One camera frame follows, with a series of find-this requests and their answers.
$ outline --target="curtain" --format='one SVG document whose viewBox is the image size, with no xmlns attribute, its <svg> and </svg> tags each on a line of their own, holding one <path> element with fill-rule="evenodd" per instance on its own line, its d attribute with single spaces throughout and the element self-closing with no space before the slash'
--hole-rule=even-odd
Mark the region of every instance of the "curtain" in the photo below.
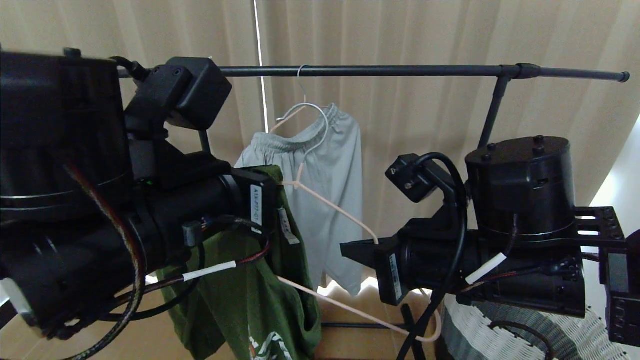
<svg viewBox="0 0 640 360">
<path fill-rule="evenodd" d="M 624 84 L 510 82 L 492 141 L 538 134 L 572 143 L 577 205 L 588 206 L 640 112 L 640 3 L 629 1 L 267 1 L 257 11 L 264 65 L 498 65 L 629 71 Z M 303 99 L 335 102 L 362 130 L 365 223 L 380 236 L 432 214 L 383 175 L 400 154 L 440 151 L 466 176 L 495 78 L 267 78 L 268 120 Z M 309 111 L 277 130 L 292 136 Z"/>
<path fill-rule="evenodd" d="M 4 50 L 83 56 L 120 55 L 143 66 L 174 56 L 212 56 L 218 66 L 257 66 L 255 13 L 251 1 L 2 1 Z M 209 130 L 217 157 L 234 163 L 254 133 L 263 131 L 259 79 L 230 79 L 233 91 Z M 122 80 L 125 103 L 135 86 Z M 183 152 L 200 150 L 195 131 L 167 125 L 169 141 Z"/>
</svg>

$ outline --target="hanger hook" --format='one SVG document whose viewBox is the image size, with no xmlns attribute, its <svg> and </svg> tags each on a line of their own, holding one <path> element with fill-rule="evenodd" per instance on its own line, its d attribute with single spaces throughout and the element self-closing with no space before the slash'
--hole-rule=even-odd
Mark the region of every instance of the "hanger hook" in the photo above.
<svg viewBox="0 0 640 360">
<path fill-rule="evenodd" d="M 302 71 L 302 68 L 308 66 L 307 64 L 303 64 L 300 66 L 300 68 L 298 69 L 298 75 L 296 76 L 296 78 L 298 79 L 298 85 L 300 86 L 300 88 L 302 89 L 302 95 L 303 97 L 303 102 L 307 102 L 307 91 L 305 90 L 305 87 L 302 86 L 302 81 L 300 80 L 300 71 Z"/>
</svg>

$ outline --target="green t-shirt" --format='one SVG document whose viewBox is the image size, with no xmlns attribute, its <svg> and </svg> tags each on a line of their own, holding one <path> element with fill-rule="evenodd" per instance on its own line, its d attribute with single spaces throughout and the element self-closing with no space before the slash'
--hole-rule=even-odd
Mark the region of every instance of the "green t-shirt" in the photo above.
<svg viewBox="0 0 640 360">
<path fill-rule="evenodd" d="M 277 166 L 257 167 L 278 183 Z M 278 231 L 271 239 L 269 254 L 258 262 L 241 265 L 200 278 L 196 290 L 170 310 L 175 332 L 195 360 L 204 360 L 228 342 L 238 359 L 313 359 L 321 338 L 317 300 L 281 283 L 279 275 L 311 288 L 302 237 L 287 197 L 278 188 Z M 280 214 L 286 212 L 292 234 L 282 232 Z M 206 266 L 238 260 L 261 250 L 259 241 L 241 231 L 225 231 L 204 242 Z M 186 266 L 158 271 L 164 279 L 197 269 L 194 249 Z M 188 286 L 180 283 L 163 289 L 166 301 Z"/>
</svg>

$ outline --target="elastic waistband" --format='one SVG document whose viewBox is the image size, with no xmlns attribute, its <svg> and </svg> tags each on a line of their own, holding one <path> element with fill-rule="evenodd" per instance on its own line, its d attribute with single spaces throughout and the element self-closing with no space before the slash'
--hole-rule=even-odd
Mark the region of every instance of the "elastic waistband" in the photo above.
<svg viewBox="0 0 640 360">
<path fill-rule="evenodd" d="M 329 105 L 326 109 L 323 109 L 324 114 L 329 120 L 329 127 L 331 128 L 338 120 L 346 115 L 341 112 L 335 104 Z M 262 151 L 271 152 L 293 152 L 297 150 L 307 150 L 315 146 L 324 136 L 324 117 L 318 115 L 318 119 L 308 128 L 297 134 L 292 138 L 283 138 L 276 134 L 267 133 L 255 133 L 251 146 L 260 149 Z"/>
</svg>

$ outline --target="white heat shrink tube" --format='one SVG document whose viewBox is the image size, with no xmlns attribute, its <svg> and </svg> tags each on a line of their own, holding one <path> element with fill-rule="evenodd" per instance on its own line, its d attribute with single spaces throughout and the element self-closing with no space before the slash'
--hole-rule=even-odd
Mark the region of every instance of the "white heat shrink tube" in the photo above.
<svg viewBox="0 0 640 360">
<path fill-rule="evenodd" d="M 219 271 L 222 271 L 222 270 L 231 269 L 231 268 L 235 268 L 235 267 L 236 267 L 236 262 L 235 261 L 229 261 L 228 263 L 222 263 L 222 264 L 211 266 L 209 268 L 204 268 L 202 270 L 196 270 L 196 271 L 193 271 L 193 272 L 188 272 L 186 274 L 182 274 L 182 277 L 184 278 L 184 281 L 186 282 L 186 281 L 189 281 L 189 280 L 193 280 L 193 279 L 195 279 L 197 277 L 213 274 L 214 272 L 219 272 Z"/>
<path fill-rule="evenodd" d="M 472 272 L 469 276 L 467 276 L 465 278 L 465 281 L 467 282 L 467 284 L 473 285 L 483 276 L 489 274 L 491 270 L 497 268 L 498 265 L 500 265 L 506 258 L 507 257 L 503 253 L 499 252 L 496 256 L 493 257 L 493 259 L 487 261 L 483 266 L 480 266 L 478 270 Z"/>
</svg>

